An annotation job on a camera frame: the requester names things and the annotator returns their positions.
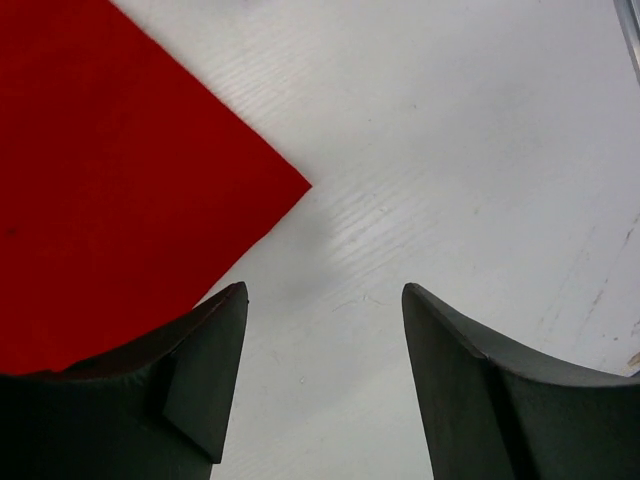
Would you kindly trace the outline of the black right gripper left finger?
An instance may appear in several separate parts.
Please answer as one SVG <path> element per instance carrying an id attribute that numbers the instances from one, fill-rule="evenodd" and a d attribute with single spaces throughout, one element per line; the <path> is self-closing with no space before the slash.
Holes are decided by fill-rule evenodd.
<path id="1" fill-rule="evenodd" d="M 1 378 L 5 479 L 207 479 L 220 463 L 248 289 L 60 372 Z"/>

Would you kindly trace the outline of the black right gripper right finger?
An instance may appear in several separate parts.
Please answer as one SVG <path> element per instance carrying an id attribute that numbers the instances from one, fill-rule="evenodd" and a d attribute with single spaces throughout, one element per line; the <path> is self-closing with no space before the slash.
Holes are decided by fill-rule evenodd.
<path id="1" fill-rule="evenodd" d="M 638 477 L 637 377 L 536 351 L 415 283 L 402 312 L 435 478 Z"/>

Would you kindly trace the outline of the red t-shirt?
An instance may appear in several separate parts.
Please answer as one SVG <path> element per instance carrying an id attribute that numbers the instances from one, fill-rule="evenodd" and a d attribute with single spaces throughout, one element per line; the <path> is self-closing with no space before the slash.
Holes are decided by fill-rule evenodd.
<path id="1" fill-rule="evenodd" d="M 1 369 L 188 311 L 309 182 L 108 1 L 1 5 Z"/>

